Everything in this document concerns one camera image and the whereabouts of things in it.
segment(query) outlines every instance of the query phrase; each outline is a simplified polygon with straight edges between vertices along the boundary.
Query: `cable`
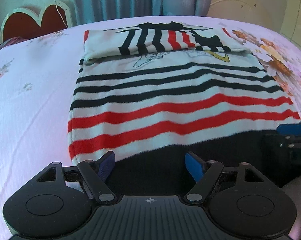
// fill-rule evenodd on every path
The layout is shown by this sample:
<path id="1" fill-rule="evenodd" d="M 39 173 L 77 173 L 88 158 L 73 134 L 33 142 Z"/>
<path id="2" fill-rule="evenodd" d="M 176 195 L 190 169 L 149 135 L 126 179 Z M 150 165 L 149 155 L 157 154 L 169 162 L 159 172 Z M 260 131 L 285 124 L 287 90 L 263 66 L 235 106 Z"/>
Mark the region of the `cable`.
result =
<path id="1" fill-rule="evenodd" d="M 66 25 L 66 23 L 64 22 L 63 16 L 60 14 L 60 12 L 59 12 L 59 10 L 58 10 L 58 7 L 57 7 L 57 3 L 56 3 L 56 1 L 55 1 L 55 5 L 56 5 L 56 10 L 57 10 L 57 12 L 58 12 L 59 16 L 61 17 L 61 20 L 63 21 L 64 25 L 65 25 L 65 26 L 66 26 L 66 28 L 68 29 L 68 26 L 67 26 L 67 25 Z"/>

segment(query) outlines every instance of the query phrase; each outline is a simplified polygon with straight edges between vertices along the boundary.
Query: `blue gripper pad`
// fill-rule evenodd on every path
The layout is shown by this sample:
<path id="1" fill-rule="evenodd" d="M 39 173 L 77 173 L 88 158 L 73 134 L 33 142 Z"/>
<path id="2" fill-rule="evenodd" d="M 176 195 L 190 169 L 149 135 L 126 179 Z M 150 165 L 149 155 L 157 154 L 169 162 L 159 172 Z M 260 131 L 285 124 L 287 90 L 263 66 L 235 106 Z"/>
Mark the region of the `blue gripper pad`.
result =
<path id="1" fill-rule="evenodd" d="M 280 135 L 301 136 L 301 123 L 280 124 L 276 131 Z"/>
<path id="2" fill-rule="evenodd" d="M 186 169 L 191 174 L 196 183 L 204 176 L 203 164 L 204 161 L 194 153 L 185 154 Z"/>

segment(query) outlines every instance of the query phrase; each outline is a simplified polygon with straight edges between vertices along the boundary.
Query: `headboard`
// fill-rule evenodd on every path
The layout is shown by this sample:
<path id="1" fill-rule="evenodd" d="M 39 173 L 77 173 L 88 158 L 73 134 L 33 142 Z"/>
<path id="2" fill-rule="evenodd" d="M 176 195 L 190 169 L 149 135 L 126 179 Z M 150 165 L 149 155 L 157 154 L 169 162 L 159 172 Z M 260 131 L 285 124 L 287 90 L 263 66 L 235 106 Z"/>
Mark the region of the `headboard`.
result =
<path id="1" fill-rule="evenodd" d="M 69 7 L 61 1 L 42 8 L 39 16 L 27 8 L 18 8 L 5 17 L 0 29 L 0 44 L 13 37 L 33 39 L 72 26 Z"/>

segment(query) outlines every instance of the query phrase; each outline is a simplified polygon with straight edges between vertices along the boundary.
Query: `bed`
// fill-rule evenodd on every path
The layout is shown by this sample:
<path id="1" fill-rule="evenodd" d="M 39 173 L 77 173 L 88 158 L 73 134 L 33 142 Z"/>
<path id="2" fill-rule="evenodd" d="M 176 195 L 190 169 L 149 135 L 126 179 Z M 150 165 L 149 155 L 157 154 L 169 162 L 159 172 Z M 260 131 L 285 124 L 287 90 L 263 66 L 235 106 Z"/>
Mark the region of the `bed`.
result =
<path id="1" fill-rule="evenodd" d="M 2 217 L 5 201 L 49 163 L 73 165 L 67 122 L 85 31 L 171 21 L 220 28 L 249 47 L 289 95 L 301 119 L 301 51 L 256 25 L 207 17 L 137 17 L 76 26 L 5 47 L 0 50 L 0 240 L 11 236 Z M 284 190 L 298 209 L 290 236 L 300 239 L 301 177 Z"/>

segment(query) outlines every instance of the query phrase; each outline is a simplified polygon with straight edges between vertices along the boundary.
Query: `flower print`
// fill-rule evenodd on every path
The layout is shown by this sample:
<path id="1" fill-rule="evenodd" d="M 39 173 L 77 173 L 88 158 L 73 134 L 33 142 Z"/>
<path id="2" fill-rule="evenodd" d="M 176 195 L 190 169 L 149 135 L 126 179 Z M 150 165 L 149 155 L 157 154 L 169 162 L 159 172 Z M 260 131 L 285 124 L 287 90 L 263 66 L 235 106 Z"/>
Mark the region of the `flower print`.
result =
<path id="1" fill-rule="evenodd" d="M 12 59 L 10 62 L 6 63 L 4 66 L 0 68 L 0 78 L 9 71 L 8 67 L 11 65 L 13 60 L 14 59 Z"/>
<path id="2" fill-rule="evenodd" d="M 274 47 L 261 45 L 261 48 L 264 49 L 269 55 L 272 55 L 282 63 L 285 63 L 284 58 L 278 53 L 277 50 L 274 49 Z"/>
<path id="3" fill-rule="evenodd" d="M 60 31 L 57 31 L 54 33 L 49 33 L 47 35 L 38 37 L 37 39 L 30 41 L 30 43 L 32 43 L 33 41 L 36 41 L 36 42 L 40 43 L 42 46 L 47 46 L 47 45 L 52 46 L 58 41 L 58 39 L 61 36 L 65 36 L 65 35 L 68 35 L 68 34 L 64 33 L 64 30 L 60 30 Z"/>
<path id="4" fill-rule="evenodd" d="M 22 92 L 30 91 L 33 88 L 33 84 L 27 83 L 25 86 L 19 91 L 19 94 Z"/>
<path id="5" fill-rule="evenodd" d="M 260 43 L 258 42 L 257 38 L 254 37 L 252 34 L 249 34 L 244 31 L 237 31 L 233 30 L 232 31 L 238 38 L 249 41 L 252 44 L 255 44 L 256 46 L 260 47 Z"/>
<path id="6" fill-rule="evenodd" d="M 280 87 L 290 96 L 293 97 L 293 94 L 291 92 L 291 88 L 287 82 L 281 79 L 279 75 L 276 75 L 274 79 L 279 83 Z"/>

